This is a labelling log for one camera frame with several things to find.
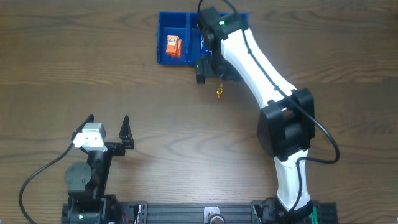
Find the wood grain surface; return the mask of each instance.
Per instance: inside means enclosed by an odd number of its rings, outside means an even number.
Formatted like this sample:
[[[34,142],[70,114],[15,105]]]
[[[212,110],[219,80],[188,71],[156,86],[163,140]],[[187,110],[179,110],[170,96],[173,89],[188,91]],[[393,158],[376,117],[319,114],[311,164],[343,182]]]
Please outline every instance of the wood grain surface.
[[[117,140],[130,116],[136,149],[115,157],[107,193],[121,201],[250,202],[274,196],[272,158],[256,137],[257,103],[243,83],[197,85],[192,67],[156,60],[159,11],[197,0],[0,2],[0,220],[27,223],[22,183],[59,156],[90,114]],[[339,163],[308,162],[314,200],[337,202],[341,223],[398,217],[398,1],[245,0],[249,25],[275,68],[308,87],[316,117],[341,148]],[[229,11],[221,1],[205,1]],[[317,132],[310,155],[331,158]],[[59,223],[66,168],[79,150],[38,175],[24,205]]]

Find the black cable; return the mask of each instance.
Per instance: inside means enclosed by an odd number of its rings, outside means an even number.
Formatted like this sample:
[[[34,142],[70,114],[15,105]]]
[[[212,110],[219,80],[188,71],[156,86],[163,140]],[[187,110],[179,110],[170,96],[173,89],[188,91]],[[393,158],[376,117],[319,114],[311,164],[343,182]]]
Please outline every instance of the black cable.
[[[69,147],[67,148],[67,150],[58,158],[54,159],[53,161],[49,162],[47,165],[43,166],[42,168],[40,168],[38,171],[34,172],[24,183],[24,185],[22,185],[21,190],[19,191],[19,208],[21,208],[22,213],[24,214],[24,216],[26,217],[26,219],[30,222],[30,224],[36,224],[35,221],[33,221],[33,219],[27,214],[25,208],[24,208],[24,204],[22,203],[22,196],[24,194],[24,190],[27,186],[27,184],[39,173],[41,173],[43,170],[45,170],[46,168],[50,167],[52,164],[58,162],[60,159],[62,159],[64,156],[66,156],[68,154],[68,152],[70,151],[70,149],[72,148],[73,143],[70,143]]]
[[[236,10],[236,8],[234,7],[234,5],[232,3],[230,3],[228,0],[223,0],[233,11],[234,14],[236,15],[236,17],[239,19],[239,21],[241,21],[241,18],[239,17],[239,12],[238,10]],[[332,144],[335,153],[336,153],[336,157],[333,160],[325,160],[325,159],[318,159],[318,158],[313,158],[313,157],[300,157],[296,160],[296,168],[297,168],[297,174],[298,174],[298,195],[297,195],[297,199],[293,205],[293,207],[288,211],[288,213],[292,213],[294,212],[294,209],[296,208],[297,204],[299,203],[300,197],[301,197],[301,191],[302,191],[302,180],[301,180],[301,171],[300,171],[300,161],[302,160],[307,160],[307,161],[313,161],[313,162],[319,162],[319,163],[323,163],[323,164],[334,164],[336,163],[339,158],[340,158],[340,150],[338,149],[338,145],[336,143],[336,141],[333,139],[333,137],[331,136],[331,134],[329,133],[329,131],[319,122],[317,121],[315,118],[313,118],[310,114],[308,114],[300,105],[298,105],[294,100],[292,100],[291,98],[289,98],[280,88],[278,85],[276,85],[276,83],[272,80],[272,78],[268,75],[268,73],[264,70],[264,68],[261,66],[261,64],[258,62],[257,58],[254,56],[254,54],[252,53],[249,44],[248,44],[248,40],[246,39],[246,35],[244,33],[244,30],[242,30],[242,35],[243,35],[243,40],[244,40],[244,44],[246,45],[246,48],[248,49],[248,53],[250,54],[250,56],[253,58],[254,62],[257,64],[257,66],[260,68],[261,72],[267,77],[268,81],[274,86],[274,88],[285,98],[287,99],[296,109],[298,109],[299,112],[301,112],[302,115],[304,115],[306,118],[308,118],[311,122],[313,122],[316,126],[318,126],[319,129],[321,129],[321,131],[325,134],[325,136],[328,138],[328,140],[330,141],[330,143]]]

